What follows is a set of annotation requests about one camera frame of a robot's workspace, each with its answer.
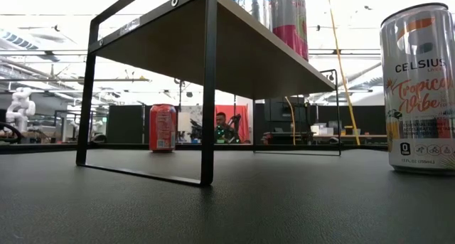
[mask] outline black metal frame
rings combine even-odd
[[[90,107],[93,90],[93,80],[95,76],[96,50],[106,46],[117,38],[108,36],[98,42],[98,31],[100,24],[118,11],[128,6],[135,0],[119,0],[111,5],[108,9],[96,16],[90,23],[90,35],[88,43],[87,61],[85,66],[84,92],[82,94],[82,110],[80,118],[79,139],[77,141],[76,164],[92,169],[101,169],[133,176],[142,176],[150,179],[171,181],[180,184],[190,184],[196,186],[208,186],[213,181],[213,138],[214,138],[214,111],[215,111],[215,72],[216,72],[216,41],[217,41],[217,7],[218,0],[205,0],[205,73],[204,73],[204,95],[203,95],[203,143],[201,171],[199,179],[186,179],[178,176],[163,176],[159,174],[148,174],[140,171],[129,169],[116,169],[106,166],[97,166],[87,163],[87,148],[89,124],[90,124]],[[157,9],[141,17],[141,26],[163,16],[175,8],[185,4],[190,0],[178,1],[178,6],[171,6],[171,3],[160,6]]]
[[[338,154],[314,154],[314,153],[296,153],[296,152],[264,152],[264,151],[258,151],[258,146],[256,144],[256,139],[254,138],[254,145],[253,145],[253,152],[254,153],[258,153],[258,154],[286,154],[286,155],[312,155],[312,156],[341,156],[341,128],[340,128],[340,102],[339,102],[339,99],[338,99],[338,73],[335,69],[332,69],[332,70],[323,70],[321,71],[321,73],[332,73],[332,74],[335,74],[335,91],[336,91],[336,119],[337,119],[337,122],[338,122]],[[255,101],[253,100],[253,119],[255,118]],[[269,113],[270,113],[270,120],[272,120],[272,116],[271,116],[271,106],[269,107]],[[254,133],[255,133],[255,124],[253,123],[253,136],[254,136]],[[295,150],[315,150],[315,147],[313,145],[295,145],[295,146],[292,146],[292,147],[295,147],[296,149]]]

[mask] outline person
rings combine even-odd
[[[236,143],[240,141],[238,133],[226,123],[226,114],[219,112],[216,114],[215,142],[224,139],[226,143]]]

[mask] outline can lid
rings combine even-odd
[[[393,14],[389,15],[388,17],[386,17],[386,18],[384,19],[384,21],[382,21],[381,27],[382,27],[382,25],[383,25],[387,20],[389,20],[389,19],[392,18],[393,16],[396,16],[396,15],[402,13],[402,12],[405,12],[405,11],[408,11],[408,10],[411,10],[411,9],[415,9],[415,8],[418,8],[418,7],[421,7],[421,6],[443,6],[443,7],[445,7],[446,9],[449,9],[449,7],[448,7],[446,4],[444,4],[444,3],[439,3],[439,2],[424,3],[424,4],[418,4],[418,5],[415,5],[415,6],[410,6],[410,7],[407,7],[406,9],[402,9],[402,10],[400,10],[400,11],[398,11],[398,12],[396,12],[396,13],[393,13]]]

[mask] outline ceiling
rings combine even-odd
[[[87,47],[90,20],[98,13],[113,4],[116,0],[0,0],[2,11],[0,14],[0,29],[16,33],[16,35],[33,41],[39,50],[56,51],[58,62],[44,60],[38,56],[8,56],[10,60],[26,64],[28,67],[43,73],[58,74],[59,78],[80,78],[85,70],[85,49]],[[132,5],[121,10],[116,16],[111,17],[100,26],[100,35],[106,36],[129,21],[156,8],[168,0],[137,0]],[[336,33],[340,49],[355,50],[354,53],[364,53],[365,49],[371,55],[344,55],[342,56],[343,72],[350,82],[349,88],[367,89],[370,92],[352,93],[354,102],[366,102],[374,98],[375,102],[383,102],[382,95],[382,69],[376,67],[361,78],[358,76],[367,68],[380,62],[379,27],[381,21],[388,15],[407,6],[427,2],[443,2],[455,9],[455,0],[331,0],[331,8],[336,23]],[[341,71],[338,60],[332,53],[336,48],[330,17],[328,0],[306,0],[308,42],[310,63],[318,70],[336,69]],[[0,47],[9,51],[22,49],[17,47]],[[61,55],[72,50],[72,55]],[[122,92],[119,99],[113,102],[151,104],[156,101],[178,103],[178,84],[174,79],[135,69],[128,65],[99,60],[95,78],[139,78],[143,77],[149,82],[117,82],[95,83],[96,90],[130,90]],[[81,85],[69,84],[72,89],[80,90]],[[196,104],[202,102],[202,87],[186,83],[186,92],[191,92],[191,97],[183,95],[183,104]],[[324,99],[330,102],[330,94]],[[112,95],[104,92],[98,95],[100,101],[112,99]],[[232,103],[233,95],[217,92],[217,103]]]

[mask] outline aluminum can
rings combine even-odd
[[[381,24],[389,163],[455,172],[455,41],[444,4],[413,6]]]
[[[149,148],[172,152],[176,148],[177,113],[173,105],[154,105],[150,109]]]
[[[239,6],[250,13],[253,18],[270,29],[270,0],[235,0]]]
[[[272,31],[308,60],[305,0],[272,0]]]

